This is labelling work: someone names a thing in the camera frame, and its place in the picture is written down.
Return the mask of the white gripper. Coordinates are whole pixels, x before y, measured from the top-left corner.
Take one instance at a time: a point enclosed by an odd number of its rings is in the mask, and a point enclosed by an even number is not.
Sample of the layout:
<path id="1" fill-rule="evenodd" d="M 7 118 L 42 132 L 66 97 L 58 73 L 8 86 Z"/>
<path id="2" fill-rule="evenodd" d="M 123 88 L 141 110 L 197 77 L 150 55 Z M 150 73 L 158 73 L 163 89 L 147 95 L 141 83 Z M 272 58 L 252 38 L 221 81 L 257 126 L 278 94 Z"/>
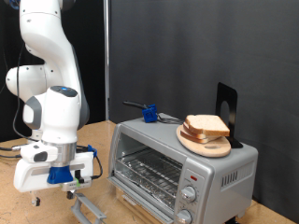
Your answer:
<path id="1" fill-rule="evenodd" d="M 67 191 L 66 198 L 75 198 L 76 189 L 88 188 L 92 184 L 93 154 L 91 152 L 78 153 L 75 159 L 64 167 L 54 167 L 49 162 L 31 163 L 24 159 L 18 161 L 14 187 L 19 192 L 31 191 L 32 206 L 39 206 L 40 199 L 35 190 L 60 187 Z"/>

